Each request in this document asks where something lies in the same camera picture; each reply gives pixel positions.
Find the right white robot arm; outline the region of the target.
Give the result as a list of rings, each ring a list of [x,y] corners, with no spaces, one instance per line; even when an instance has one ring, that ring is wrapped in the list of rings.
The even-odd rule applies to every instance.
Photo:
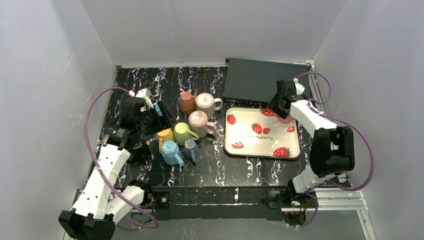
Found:
[[[353,170],[353,130],[325,118],[304,95],[298,93],[293,80],[278,80],[276,87],[277,92],[267,108],[282,119],[294,118],[312,137],[309,165],[289,181],[290,194],[304,194],[334,176]]]

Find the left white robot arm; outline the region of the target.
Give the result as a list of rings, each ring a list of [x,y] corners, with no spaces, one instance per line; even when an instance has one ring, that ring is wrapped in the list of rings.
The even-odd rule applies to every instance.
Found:
[[[147,184],[133,180],[118,192],[114,185],[125,163],[141,146],[142,135],[169,129],[170,113],[162,101],[150,104],[146,98],[129,97],[121,107],[120,123],[112,123],[102,140],[95,168],[70,210],[63,210],[58,222],[76,240],[110,240],[119,221],[146,196]]]

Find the light green mug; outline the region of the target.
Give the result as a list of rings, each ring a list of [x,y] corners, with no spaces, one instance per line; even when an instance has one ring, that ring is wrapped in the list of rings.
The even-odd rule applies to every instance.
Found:
[[[180,146],[183,146],[187,140],[198,141],[200,139],[199,135],[184,122],[179,122],[174,126],[173,135],[176,143]]]

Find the teal blue mug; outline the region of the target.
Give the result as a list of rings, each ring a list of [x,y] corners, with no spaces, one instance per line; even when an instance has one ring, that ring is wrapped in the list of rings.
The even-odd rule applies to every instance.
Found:
[[[162,116],[163,116],[163,113],[162,113],[162,111],[161,111],[161,108],[160,108],[159,104],[158,104],[158,103],[154,103],[154,104],[153,104],[153,107],[154,107],[154,109],[155,109],[155,111],[156,111],[157,115],[158,115],[159,117],[162,117]]]

